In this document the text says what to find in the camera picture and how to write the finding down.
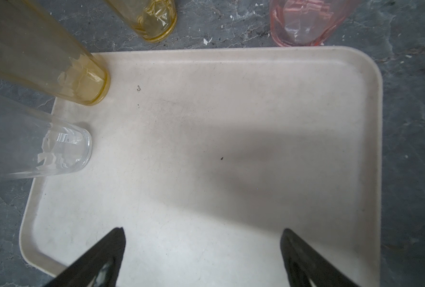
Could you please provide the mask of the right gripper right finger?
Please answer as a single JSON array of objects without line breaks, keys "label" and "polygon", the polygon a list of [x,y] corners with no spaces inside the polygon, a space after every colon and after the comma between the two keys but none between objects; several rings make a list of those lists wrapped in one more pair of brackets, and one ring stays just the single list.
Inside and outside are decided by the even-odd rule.
[{"label": "right gripper right finger", "polygon": [[280,249],[292,287],[357,286],[289,228],[282,233]]}]

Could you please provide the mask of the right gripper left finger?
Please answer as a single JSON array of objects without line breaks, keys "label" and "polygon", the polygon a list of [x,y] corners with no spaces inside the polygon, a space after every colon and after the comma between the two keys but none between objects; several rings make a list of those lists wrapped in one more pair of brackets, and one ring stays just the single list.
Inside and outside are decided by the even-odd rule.
[{"label": "right gripper left finger", "polygon": [[115,287],[125,247],[124,229],[113,228],[46,285],[48,287]]}]

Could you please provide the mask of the clear transparent glass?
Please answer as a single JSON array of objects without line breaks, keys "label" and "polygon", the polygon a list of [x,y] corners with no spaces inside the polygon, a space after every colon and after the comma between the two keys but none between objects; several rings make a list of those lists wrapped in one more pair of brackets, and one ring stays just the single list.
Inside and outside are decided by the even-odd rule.
[{"label": "clear transparent glass", "polygon": [[0,180],[77,172],[91,154],[86,129],[0,96]]}]

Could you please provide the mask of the beige plastic tray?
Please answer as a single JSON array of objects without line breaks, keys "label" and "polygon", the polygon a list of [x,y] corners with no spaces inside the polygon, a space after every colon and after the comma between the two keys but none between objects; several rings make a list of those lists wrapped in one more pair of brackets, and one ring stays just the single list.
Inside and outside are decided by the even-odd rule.
[{"label": "beige plastic tray", "polygon": [[349,47],[98,53],[111,74],[76,173],[36,178],[25,261],[56,276],[121,227],[120,287],[285,287],[292,229],[362,287],[380,284],[383,81]]}]

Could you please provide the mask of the tall amber yellow glass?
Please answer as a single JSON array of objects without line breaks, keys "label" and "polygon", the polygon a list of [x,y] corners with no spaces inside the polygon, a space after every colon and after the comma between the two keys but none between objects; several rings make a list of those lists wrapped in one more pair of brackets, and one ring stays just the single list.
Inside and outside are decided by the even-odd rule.
[{"label": "tall amber yellow glass", "polygon": [[85,106],[111,83],[106,66],[36,1],[0,1],[0,78]]}]

